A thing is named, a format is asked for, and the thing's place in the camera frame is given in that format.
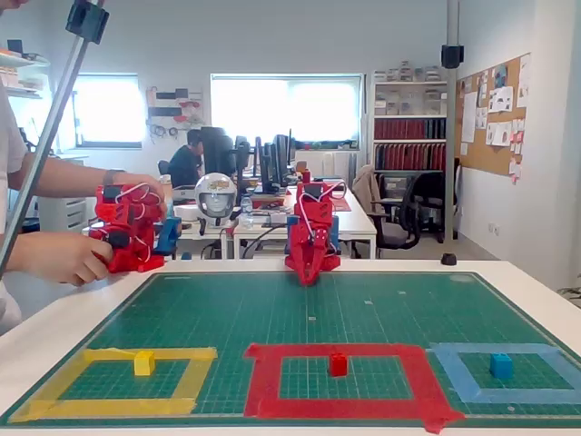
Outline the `man's left hand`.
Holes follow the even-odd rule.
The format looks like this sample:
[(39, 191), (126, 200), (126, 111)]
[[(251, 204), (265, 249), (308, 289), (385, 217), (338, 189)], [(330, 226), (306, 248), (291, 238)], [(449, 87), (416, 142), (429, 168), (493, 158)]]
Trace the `man's left hand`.
[(161, 209), (161, 220), (164, 221), (166, 219), (167, 204), (165, 201), (168, 199), (168, 196), (164, 191), (164, 185), (157, 179), (148, 174), (120, 173), (116, 177), (116, 181), (123, 185), (130, 184), (137, 186), (137, 191), (140, 194), (155, 194), (158, 197), (158, 203)]

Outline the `man's right hand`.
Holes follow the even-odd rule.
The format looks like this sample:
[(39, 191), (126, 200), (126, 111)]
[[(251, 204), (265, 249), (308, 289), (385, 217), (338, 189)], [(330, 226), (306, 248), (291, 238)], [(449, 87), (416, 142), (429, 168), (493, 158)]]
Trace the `man's right hand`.
[(78, 233), (43, 233), (38, 273), (52, 282), (81, 286), (108, 275), (109, 243)]

